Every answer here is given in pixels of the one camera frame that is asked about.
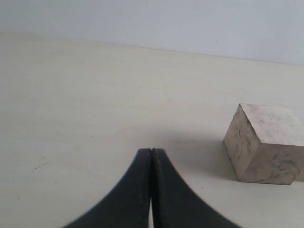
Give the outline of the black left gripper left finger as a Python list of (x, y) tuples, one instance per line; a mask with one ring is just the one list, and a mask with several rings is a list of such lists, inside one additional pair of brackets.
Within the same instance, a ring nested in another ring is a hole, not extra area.
[(116, 186), (66, 228), (147, 228), (151, 149), (139, 149)]

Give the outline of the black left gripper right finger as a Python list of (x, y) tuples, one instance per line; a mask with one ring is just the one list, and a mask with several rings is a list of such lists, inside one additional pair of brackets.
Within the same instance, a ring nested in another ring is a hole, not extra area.
[(155, 228), (238, 227), (193, 192), (163, 149), (152, 149), (151, 199)]

